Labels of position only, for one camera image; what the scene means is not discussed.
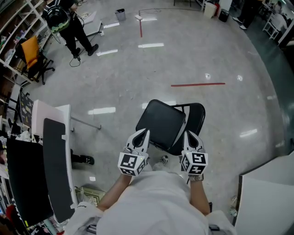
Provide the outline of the person's left forearm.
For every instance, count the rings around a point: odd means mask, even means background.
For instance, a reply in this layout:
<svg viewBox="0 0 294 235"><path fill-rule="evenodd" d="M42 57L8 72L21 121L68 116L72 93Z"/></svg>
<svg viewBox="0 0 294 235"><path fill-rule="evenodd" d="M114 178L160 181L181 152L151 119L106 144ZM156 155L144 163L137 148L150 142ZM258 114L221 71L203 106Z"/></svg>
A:
<svg viewBox="0 0 294 235"><path fill-rule="evenodd" d="M114 205L130 184L131 179L132 176L121 174L109 191L99 201L97 208L101 211L105 211Z"/></svg>

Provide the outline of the person's grey trousers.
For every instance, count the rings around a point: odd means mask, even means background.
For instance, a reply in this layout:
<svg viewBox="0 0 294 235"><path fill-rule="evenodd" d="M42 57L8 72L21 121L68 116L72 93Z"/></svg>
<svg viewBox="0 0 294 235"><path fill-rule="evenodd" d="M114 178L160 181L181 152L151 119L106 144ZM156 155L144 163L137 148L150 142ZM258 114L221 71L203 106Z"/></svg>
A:
<svg viewBox="0 0 294 235"><path fill-rule="evenodd" d="M165 171L168 173L175 173L177 175L179 175L182 179L185 179L185 174L181 171L181 166L178 165L169 165L167 164L163 164L162 162L158 162L156 164L154 164L152 166L152 170L153 171Z"/></svg>

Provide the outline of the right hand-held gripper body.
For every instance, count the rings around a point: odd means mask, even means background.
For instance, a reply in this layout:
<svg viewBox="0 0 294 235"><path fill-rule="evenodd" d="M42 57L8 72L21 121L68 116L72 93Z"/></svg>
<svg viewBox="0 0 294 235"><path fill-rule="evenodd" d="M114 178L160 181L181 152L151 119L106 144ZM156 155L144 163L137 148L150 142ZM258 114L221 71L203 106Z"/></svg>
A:
<svg viewBox="0 0 294 235"><path fill-rule="evenodd" d="M204 173L208 165L208 154L202 146L197 149L186 147L181 154L181 171L189 176L202 175Z"/></svg>

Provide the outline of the pale green carton box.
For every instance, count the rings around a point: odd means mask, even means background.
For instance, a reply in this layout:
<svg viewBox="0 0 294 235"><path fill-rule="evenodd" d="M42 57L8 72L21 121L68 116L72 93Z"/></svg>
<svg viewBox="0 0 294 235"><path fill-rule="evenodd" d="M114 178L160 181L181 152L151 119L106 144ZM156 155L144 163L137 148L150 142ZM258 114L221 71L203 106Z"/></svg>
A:
<svg viewBox="0 0 294 235"><path fill-rule="evenodd" d="M104 197L106 192L102 190L95 190L87 187L75 188L75 193L77 197L77 202L87 202L95 207L98 205L99 201Z"/></svg>

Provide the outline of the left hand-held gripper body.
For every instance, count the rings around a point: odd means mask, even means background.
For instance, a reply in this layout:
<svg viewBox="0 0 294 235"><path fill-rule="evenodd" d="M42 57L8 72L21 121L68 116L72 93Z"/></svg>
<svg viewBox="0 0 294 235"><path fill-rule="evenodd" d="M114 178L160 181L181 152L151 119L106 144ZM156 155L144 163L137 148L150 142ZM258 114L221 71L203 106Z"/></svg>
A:
<svg viewBox="0 0 294 235"><path fill-rule="evenodd" d="M120 152L118 169L122 174L130 176L138 176L147 166L148 153L140 153L125 148Z"/></svg>

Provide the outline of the black computer monitor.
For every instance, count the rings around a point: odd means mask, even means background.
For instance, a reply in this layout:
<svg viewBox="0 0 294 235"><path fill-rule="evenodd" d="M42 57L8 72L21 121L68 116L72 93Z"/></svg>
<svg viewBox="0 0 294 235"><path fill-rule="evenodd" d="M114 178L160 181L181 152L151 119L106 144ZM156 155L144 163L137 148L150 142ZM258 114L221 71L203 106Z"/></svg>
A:
<svg viewBox="0 0 294 235"><path fill-rule="evenodd" d="M12 195L24 224L30 227L51 217L42 145L8 139L6 152Z"/></svg>

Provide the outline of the small patterned cloth bundle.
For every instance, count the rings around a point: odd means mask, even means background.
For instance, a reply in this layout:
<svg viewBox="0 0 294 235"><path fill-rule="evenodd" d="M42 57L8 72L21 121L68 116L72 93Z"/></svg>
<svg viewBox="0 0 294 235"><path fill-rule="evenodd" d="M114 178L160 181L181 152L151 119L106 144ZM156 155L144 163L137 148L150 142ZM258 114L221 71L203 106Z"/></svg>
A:
<svg viewBox="0 0 294 235"><path fill-rule="evenodd" d="M238 211L237 211L237 196L233 196L231 198L230 214L233 217L236 217L237 213L238 213Z"/></svg>

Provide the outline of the person's right forearm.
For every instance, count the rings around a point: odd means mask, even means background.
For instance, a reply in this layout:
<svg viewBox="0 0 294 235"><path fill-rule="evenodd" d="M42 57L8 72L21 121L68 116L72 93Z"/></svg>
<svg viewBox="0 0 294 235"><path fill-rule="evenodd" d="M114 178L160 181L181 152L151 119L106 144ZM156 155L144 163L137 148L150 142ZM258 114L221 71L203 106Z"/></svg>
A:
<svg viewBox="0 0 294 235"><path fill-rule="evenodd" d="M190 204L204 216L210 213L209 202L204 191L203 181L190 181Z"/></svg>

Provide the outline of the white wall shelving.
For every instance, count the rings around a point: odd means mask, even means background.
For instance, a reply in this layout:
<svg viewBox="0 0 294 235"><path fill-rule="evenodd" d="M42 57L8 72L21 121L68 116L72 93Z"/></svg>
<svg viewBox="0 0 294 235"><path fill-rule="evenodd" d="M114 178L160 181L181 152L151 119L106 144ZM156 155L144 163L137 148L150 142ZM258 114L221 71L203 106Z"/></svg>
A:
<svg viewBox="0 0 294 235"><path fill-rule="evenodd" d="M39 49L43 50L51 37L47 23L41 14L43 0L0 0L0 78L25 86L37 80L29 78L22 69L26 62L16 54L16 45L21 39L36 36Z"/></svg>

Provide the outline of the white square bin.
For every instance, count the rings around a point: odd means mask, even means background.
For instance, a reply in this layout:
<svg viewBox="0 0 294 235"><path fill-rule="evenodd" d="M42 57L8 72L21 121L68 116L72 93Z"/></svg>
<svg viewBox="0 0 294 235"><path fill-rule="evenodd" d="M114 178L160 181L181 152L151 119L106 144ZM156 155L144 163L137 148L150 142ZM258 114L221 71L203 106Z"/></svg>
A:
<svg viewBox="0 0 294 235"><path fill-rule="evenodd" d="M204 5L205 5L204 16L211 19L215 15L217 6L213 3L208 2L208 1L206 1L204 3Z"/></svg>

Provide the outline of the long white office desk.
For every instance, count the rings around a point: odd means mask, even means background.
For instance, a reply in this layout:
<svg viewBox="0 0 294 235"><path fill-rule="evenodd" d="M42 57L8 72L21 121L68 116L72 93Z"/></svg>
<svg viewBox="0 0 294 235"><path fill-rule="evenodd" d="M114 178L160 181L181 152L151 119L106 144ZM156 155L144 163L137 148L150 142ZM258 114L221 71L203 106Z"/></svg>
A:
<svg viewBox="0 0 294 235"><path fill-rule="evenodd" d="M75 185L73 182L73 176L74 176L75 172L72 170L71 153L70 153L70 133L73 130L73 128L71 127L71 121L73 121L75 119L75 117L71 114L70 105L64 105L64 106L59 106L59 107L55 107L55 108L59 110L59 115L60 115L58 120L56 120L56 121L63 123L65 125L65 135L62 136L62 138L66 141L67 173L68 173L68 181L69 181L69 185L70 185L70 189L71 189L71 197L73 200L73 204L71 205L71 208L75 210L78 202L77 202L77 198L76 198L76 194L75 194Z"/></svg>

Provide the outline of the orange office chair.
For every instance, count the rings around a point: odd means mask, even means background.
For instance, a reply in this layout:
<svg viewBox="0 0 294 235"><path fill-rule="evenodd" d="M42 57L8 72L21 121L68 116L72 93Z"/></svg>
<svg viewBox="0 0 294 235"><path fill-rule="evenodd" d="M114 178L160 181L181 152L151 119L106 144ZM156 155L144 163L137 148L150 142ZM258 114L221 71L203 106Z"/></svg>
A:
<svg viewBox="0 0 294 235"><path fill-rule="evenodd" d="M39 78L41 78L42 84L45 85L45 72L49 70L55 71L55 68L49 66L54 61L49 60L40 51L37 37L20 39L15 50L15 55L25 63L20 73L25 74L29 80L35 80L36 82L39 82Z"/></svg>

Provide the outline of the black folding chair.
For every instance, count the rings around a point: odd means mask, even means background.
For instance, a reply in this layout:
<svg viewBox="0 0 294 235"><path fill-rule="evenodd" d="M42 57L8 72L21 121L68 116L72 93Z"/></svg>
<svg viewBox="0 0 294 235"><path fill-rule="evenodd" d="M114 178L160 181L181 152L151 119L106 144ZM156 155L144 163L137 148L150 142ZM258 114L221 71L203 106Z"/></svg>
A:
<svg viewBox="0 0 294 235"><path fill-rule="evenodd" d="M199 134L205 119L205 108L200 103L168 105L151 100L136 125L150 130L150 143L174 156L181 155L184 132Z"/></svg>

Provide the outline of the person's white t-shirt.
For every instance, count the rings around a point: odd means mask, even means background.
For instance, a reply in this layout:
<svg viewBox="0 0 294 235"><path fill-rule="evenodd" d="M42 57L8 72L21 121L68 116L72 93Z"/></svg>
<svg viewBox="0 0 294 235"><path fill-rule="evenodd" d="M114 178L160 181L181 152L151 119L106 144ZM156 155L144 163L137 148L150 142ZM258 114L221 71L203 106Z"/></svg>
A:
<svg viewBox="0 0 294 235"><path fill-rule="evenodd" d="M108 210L81 202L64 235L237 235L222 211L204 216L190 204L190 184L165 171L132 177Z"/></svg>

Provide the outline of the black board yellow marks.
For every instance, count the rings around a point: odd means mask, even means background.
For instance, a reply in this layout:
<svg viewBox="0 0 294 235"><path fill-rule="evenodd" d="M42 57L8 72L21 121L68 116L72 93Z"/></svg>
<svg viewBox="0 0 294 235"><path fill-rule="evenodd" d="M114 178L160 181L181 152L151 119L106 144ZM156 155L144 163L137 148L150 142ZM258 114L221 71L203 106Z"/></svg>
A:
<svg viewBox="0 0 294 235"><path fill-rule="evenodd" d="M30 128L32 123L32 110L34 102L21 91L19 93L19 98L22 122L24 125Z"/></svg>

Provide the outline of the white low table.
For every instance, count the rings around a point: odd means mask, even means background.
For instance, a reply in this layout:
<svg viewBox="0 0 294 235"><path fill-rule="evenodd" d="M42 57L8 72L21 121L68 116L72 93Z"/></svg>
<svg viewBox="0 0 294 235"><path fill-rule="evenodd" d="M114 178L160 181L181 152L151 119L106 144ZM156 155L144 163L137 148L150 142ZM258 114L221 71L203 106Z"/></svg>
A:
<svg viewBox="0 0 294 235"><path fill-rule="evenodd" d="M104 35L103 23L102 20L98 17L96 11L84 14L82 17L79 17L80 22L82 23L84 32L87 37L93 35Z"/></svg>

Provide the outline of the black green backpack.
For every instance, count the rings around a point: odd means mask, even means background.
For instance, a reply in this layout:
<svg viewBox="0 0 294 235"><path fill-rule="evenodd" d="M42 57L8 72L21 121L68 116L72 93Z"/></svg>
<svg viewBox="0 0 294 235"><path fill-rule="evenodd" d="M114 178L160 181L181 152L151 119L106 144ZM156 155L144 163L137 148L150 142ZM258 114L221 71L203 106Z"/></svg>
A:
<svg viewBox="0 0 294 235"><path fill-rule="evenodd" d="M70 16L60 6L50 6L46 10L46 22L52 33L58 33L69 26Z"/></svg>

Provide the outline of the dark grey desk divider panel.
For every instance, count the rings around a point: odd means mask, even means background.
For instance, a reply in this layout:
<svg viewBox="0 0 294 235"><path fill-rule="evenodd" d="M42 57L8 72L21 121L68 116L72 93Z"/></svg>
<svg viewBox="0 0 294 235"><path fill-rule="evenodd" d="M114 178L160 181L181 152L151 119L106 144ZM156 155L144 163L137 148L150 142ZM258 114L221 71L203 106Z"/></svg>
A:
<svg viewBox="0 0 294 235"><path fill-rule="evenodd" d="M74 209L68 181L66 141L63 123L44 119L43 159L49 199L56 221L62 223L71 218Z"/></svg>

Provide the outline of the grey waste bin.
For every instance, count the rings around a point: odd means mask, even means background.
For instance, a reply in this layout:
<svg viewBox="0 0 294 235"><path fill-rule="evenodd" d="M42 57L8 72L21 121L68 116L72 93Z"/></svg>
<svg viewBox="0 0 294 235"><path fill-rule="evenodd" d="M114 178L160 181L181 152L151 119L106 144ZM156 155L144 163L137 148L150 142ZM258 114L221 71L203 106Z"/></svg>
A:
<svg viewBox="0 0 294 235"><path fill-rule="evenodd" d="M116 10L115 15L116 15L119 22L126 20L125 9L124 8Z"/></svg>

